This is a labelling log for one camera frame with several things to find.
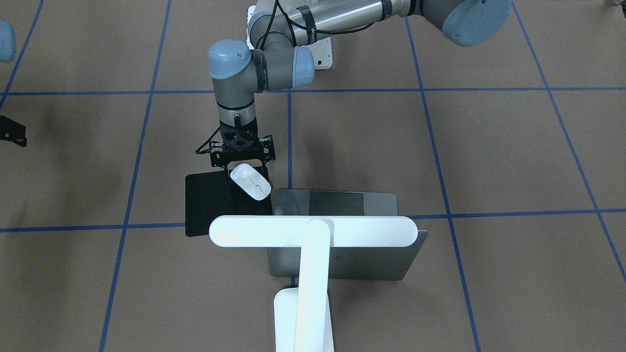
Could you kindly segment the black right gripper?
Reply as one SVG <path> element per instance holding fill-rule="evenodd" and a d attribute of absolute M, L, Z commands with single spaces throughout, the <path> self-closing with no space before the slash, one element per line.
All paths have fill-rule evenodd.
<path fill-rule="evenodd" d="M 26 147 L 25 126 L 7 116 L 0 116 L 0 139 L 15 143 L 20 147 Z"/>

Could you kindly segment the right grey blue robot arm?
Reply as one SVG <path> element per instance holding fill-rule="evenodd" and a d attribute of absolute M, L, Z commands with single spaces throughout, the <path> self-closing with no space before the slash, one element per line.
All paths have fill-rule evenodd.
<path fill-rule="evenodd" d="M 8 22 L 0 21 L 0 62 L 11 62 L 16 52 L 17 44 L 13 27 Z M 7 116 L 0 116 L 0 139 L 23 148 L 26 147 L 25 126 Z"/>

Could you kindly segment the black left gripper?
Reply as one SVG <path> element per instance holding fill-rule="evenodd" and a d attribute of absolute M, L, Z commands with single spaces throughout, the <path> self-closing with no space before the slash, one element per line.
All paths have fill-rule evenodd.
<path fill-rule="evenodd" d="M 259 160 L 261 174 L 270 182 L 267 163 L 276 159 L 274 140 L 271 134 L 260 138 L 258 133 L 256 122 L 239 127 L 221 122 L 195 153 L 209 154 L 212 167 L 225 169 L 228 177 L 232 177 L 233 172 L 230 163 Z"/>

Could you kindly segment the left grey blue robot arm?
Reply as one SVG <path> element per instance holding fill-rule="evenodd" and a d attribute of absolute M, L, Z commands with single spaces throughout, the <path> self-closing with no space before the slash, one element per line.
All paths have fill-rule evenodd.
<path fill-rule="evenodd" d="M 232 162 L 275 160 L 272 136 L 259 137 L 255 94 L 308 86 L 315 76 L 309 46 L 340 34 L 363 31 L 393 16 L 422 16 L 458 46 L 476 46 L 507 22 L 509 0 L 328 0 L 302 4 L 286 12 L 275 1 L 247 24 L 246 42 L 221 40 L 207 52 L 221 142 L 210 137 L 196 154 L 209 154 L 211 165 L 227 170 Z"/>

